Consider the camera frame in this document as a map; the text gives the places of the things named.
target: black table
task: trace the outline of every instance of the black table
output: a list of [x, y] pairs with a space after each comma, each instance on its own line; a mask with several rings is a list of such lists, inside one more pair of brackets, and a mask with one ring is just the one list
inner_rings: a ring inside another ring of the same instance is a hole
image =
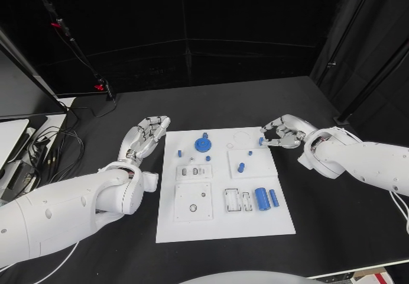
[[[105, 96], [77, 98], [73, 107], [99, 113], [112, 107]], [[144, 117], [167, 115], [168, 131], [263, 126], [283, 114], [318, 128], [338, 114], [308, 77], [125, 93], [116, 110], [93, 118], [80, 115], [77, 135], [85, 156], [72, 176], [95, 173], [116, 160], [128, 129]], [[305, 277], [409, 259], [404, 221], [387, 191], [360, 183], [347, 173], [335, 180], [296, 161], [298, 149], [270, 148], [295, 235], [155, 244], [160, 186], [145, 193], [138, 211], [108, 224], [79, 242], [76, 251], [43, 283], [180, 283], [233, 270], [269, 270]], [[62, 167], [76, 158], [67, 142]], [[161, 173], [164, 139], [141, 170]], [[70, 248], [16, 264], [0, 283], [33, 283], [54, 269]]]

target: rectangular slot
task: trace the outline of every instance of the rectangular slot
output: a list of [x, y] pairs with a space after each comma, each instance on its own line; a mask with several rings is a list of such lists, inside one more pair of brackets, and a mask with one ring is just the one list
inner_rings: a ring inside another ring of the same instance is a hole
[[224, 190], [224, 199], [227, 212], [240, 211], [240, 196], [237, 188], [227, 188]]
[[249, 192], [243, 192], [243, 207], [245, 211], [253, 211], [252, 201], [249, 200]]
[[175, 180], [211, 179], [210, 164], [190, 164], [175, 168]]

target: robotic hand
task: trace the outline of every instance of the robotic hand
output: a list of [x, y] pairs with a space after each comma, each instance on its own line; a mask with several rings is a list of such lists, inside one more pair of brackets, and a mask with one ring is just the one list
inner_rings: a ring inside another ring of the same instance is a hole
[[0, 207], [0, 267], [62, 250], [135, 212], [157, 185], [157, 174], [138, 166], [168, 124], [168, 117], [145, 118], [125, 135], [116, 162]]
[[317, 129], [306, 121], [283, 115], [260, 129], [276, 127], [281, 139], [262, 140], [266, 146], [295, 148], [304, 142], [298, 162], [335, 179], [347, 171], [361, 182], [409, 196], [409, 149], [361, 140], [342, 128]]

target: metal pole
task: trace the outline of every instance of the metal pole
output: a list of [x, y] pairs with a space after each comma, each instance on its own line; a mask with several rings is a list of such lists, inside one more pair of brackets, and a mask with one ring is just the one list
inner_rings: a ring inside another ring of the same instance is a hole
[[354, 24], [357, 15], [358, 15], [358, 13], [360, 13], [361, 6], [364, 5], [364, 1], [366, 1], [366, 0], [360, 0], [360, 4], [358, 4], [358, 6], [357, 6], [357, 8], [355, 8], [355, 11], [354, 11], [354, 14], [353, 14], [353, 16], [351, 16], [350, 22], [347, 23], [347, 27], [345, 27], [345, 30], [344, 30], [344, 32], [342, 32], [341, 39], [338, 40], [337, 47], [335, 47], [335, 50], [334, 50], [334, 52], [332, 52], [331, 58], [329, 58], [329, 60], [328, 60], [328, 63], [327, 63], [324, 72], [321, 73], [319, 79], [318, 79], [318, 81], [317, 81], [317, 86], [318, 86], [318, 87], [319, 87], [319, 85], [321, 85], [321, 83], [322, 83], [322, 81], [324, 81], [324, 78], [325, 78], [325, 75], [327, 75], [327, 73], [328, 73], [328, 71], [329, 71], [329, 68], [337, 65], [335, 56], [337, 56], [337, 54], [338, 54], [338, 50], [341, 49], [342, 42], [345, 41], [347, 34], [350, 33], [351, 26], [353, 26], [353, 24]]
[[338, 125], [347, 124], [345, 122], [347, 118], [355, 112], [361, 103], [366, 101], [371, 92], [376, 90], [377, 86], [384, 81], [387, 76], [400, 67], [400, 64], [407, 55], [409, 55], [409, 39], [406, 39], [403, 44], [399, 46], [399, 49], [396, 50], [391, 57], [386, 61], [386, 64], [378, 69], [376, 75], [373, 76], [371, 80], [366, 84], [364, 88], [360, 91], [360, 94], [355, 96], [354, 100], [351, 101], [341, 115], [338, 117], [334, 117], [334, 120]]

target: small blue piece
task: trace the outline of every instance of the small blue piece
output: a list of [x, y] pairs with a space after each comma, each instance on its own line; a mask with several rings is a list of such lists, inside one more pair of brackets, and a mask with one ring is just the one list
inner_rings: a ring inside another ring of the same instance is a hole
[[194, 148], [200, 153], [207, 152], [211, 148], [211, 142], [207, 137], [207, 133], [203, 133], [203, 137], [198, 138], [194, 142]]
[[260, 211], [270, 209], [270, 202], [268, 201], [266, 189], [257, 188], [255, 190], [255, 197], [257, 199], [257, 209]]
[[279, 206], [279, 204], [278, 204], [278, 200], [276, 200], [276, 196], [275, 196], [275, 190], [273, 190], [273, 189], [270, 189], [270, 190], [269, 190], [269, 192], [270, 192], [270, 200], [272, 200], [272, 204], [273, 204], [273, 206], [275, 206], [275, 207], [278, 207], [278, 206]]
[[239, 168], [237, 168], [237, 172], [242, 173], [245, 170], [245, 163], [240, 163]]

